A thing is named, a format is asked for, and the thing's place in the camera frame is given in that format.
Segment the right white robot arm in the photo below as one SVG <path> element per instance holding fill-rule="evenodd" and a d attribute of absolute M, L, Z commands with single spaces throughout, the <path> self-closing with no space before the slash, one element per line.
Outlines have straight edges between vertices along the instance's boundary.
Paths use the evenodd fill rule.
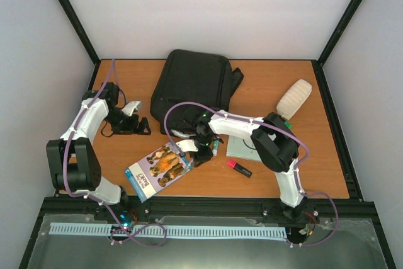
<path fill-rule="evenodd" d="M 250 140 L 260 161 L 275 173 L 284 218 L 295 222 L 302 216 L 306 197 L 298 169 L 300 143 L 279 115 L 270 113 L 264 118 L 249 118 L 221 110 L 204 112 L 191 123 L 196 130 L 193 139 L 197 150 L 190 152 L 194 166 L 211 160 L 210 145 L 221 135 Z"/>

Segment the grey hardcover book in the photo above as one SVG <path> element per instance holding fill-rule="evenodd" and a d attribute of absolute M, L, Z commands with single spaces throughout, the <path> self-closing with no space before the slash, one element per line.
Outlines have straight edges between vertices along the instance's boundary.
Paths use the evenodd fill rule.
<path fill-rule="evenodd" d="M 234 136 L 228 138 L 226 156 L 261 162 L 251 139 L 244 140 Z"/>

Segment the dog cover paperback book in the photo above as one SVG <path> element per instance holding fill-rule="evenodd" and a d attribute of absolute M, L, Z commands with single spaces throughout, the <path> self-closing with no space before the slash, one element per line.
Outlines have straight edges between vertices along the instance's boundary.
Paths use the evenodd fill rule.
<path fill-rule="evenodd" d="M 125 169 L 125 176 L 140 202 L 146 202 L 184 176 L 182 157 L 189 159 L 190 153 L 180 156 L 174 146 L 167 143 Z"/>

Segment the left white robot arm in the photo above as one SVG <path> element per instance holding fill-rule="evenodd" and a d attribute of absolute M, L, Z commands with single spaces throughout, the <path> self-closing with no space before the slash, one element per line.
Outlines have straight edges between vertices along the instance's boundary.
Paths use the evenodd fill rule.
<path fill-rule="evenodd" d="M 93 197 L 101 205 L 109 205 L 109 213 L 117 220 L 130 215 L 131 204 L 122 186 L 102 176 L 93 140 L 102 122 L 110 124 L 113 135 L 151 134 L 148 119 L 136 114 L 141 102 L 118 106 L 121 92 L 113 82 L 104 83 L 99 90 L 87 91 L 69 129 L 46 145 L 54 188 L 73 197 Z"/>

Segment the black student bag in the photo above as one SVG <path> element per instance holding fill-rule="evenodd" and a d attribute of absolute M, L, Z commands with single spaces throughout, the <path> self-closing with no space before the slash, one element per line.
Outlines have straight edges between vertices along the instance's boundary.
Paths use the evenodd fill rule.
<path fill-rule="evenodd" d="M 228 58 L 176 49 L 169 53 L 150 100 L 150 114 L 166 134 L 164 117 L 175 104 L 192 101 L 214 110 L 229 109 L 243 73 Z"/>

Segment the silver pen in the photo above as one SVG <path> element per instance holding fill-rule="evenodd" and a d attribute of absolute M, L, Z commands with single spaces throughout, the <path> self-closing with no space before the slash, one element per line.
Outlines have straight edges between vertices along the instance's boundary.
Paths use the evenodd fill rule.
<path fill-rule="evenodd" d="M 184 169 L 182 172 L 182 175 L 186 175 L 193 169 L 193 158 L 187 159 L 186 157 L 182 157 L 182 160 L 184 162 Z"/>

